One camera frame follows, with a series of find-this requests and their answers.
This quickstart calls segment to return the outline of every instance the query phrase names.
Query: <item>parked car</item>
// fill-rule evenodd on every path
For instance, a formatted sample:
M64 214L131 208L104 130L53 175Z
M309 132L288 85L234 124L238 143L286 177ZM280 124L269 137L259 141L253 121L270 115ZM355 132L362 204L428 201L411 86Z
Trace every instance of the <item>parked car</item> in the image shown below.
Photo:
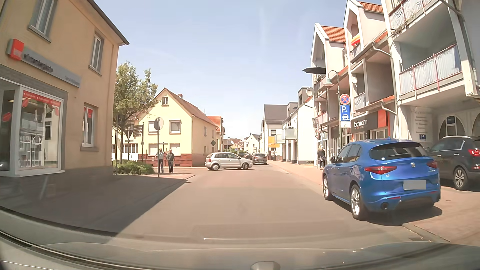
M352 216L432 207L440 200L437 162L421 144L403 139L369 139L347 144L323 173L326 200L350 204Z
M267 157L265 156L264 153L255 153L252 155L252 162L254 164L261 163L261 164L267 164Z
M212 171L218 171L218 169L237 168L248 170L253 166L251 160L241 158L234 153L219 152L208 154L205 158L205 167Z
M440 178L453 181L455 189L467 190L480 180L480 137L446 136L427 150Z

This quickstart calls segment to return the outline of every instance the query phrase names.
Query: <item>satellite dish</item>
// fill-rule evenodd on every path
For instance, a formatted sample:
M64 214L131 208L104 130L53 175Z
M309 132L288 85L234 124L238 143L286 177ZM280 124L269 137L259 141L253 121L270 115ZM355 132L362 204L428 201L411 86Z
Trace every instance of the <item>satellite dish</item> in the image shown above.
M307 88L307 96L313 97L313 92L314 92L313 88L311 88L311 87Z

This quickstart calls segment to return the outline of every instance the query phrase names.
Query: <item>tree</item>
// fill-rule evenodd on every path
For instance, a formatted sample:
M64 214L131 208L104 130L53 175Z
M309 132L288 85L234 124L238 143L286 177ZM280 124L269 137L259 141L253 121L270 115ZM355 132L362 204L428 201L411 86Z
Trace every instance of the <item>tree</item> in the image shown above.
M117 68L117 81L113 98L113 128L120 133L120 163L123 154L123 134L125 134L134 119L154 107L158 86L151 82L150 69L144 71L145 79L139 79L136 68L125 62Z

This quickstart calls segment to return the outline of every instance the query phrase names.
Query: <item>red sign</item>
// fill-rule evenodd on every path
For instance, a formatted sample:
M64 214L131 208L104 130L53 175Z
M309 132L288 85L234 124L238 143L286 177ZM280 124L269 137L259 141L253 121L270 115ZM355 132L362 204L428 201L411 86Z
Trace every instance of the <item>red sign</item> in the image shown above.
M8 122L10 121L11 118L12 118L12 114L8 112L1 117L1 121Z
M15 60L22 60L22 53L24 51L24 43L18 39L12 39L12 48L10 50L10 58Z
M56 100L53 100L53 99L50 99L50 98L46 98L44 96L37 95L37 94L31 93L31 92L28 92L28 91L25 91L25 90L24 90L24 98L31 98L31 99L34 99L36 101L40 101L40 102L43 102L43 103L46 103L46 104L49 104L49 105L60 107L60 102L59 101L56 101Z

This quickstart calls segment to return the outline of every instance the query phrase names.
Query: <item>silver hatchback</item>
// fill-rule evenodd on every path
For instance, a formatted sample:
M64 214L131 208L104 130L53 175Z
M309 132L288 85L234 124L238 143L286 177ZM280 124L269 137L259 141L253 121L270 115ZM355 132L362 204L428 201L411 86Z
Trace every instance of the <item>silver hatchback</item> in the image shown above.
M220 168L237 168L239 170L248 170L248 168L252 166L253 163L251 160L241 158L230 152L211 153L205 158L205 167L212 171L217 171Z

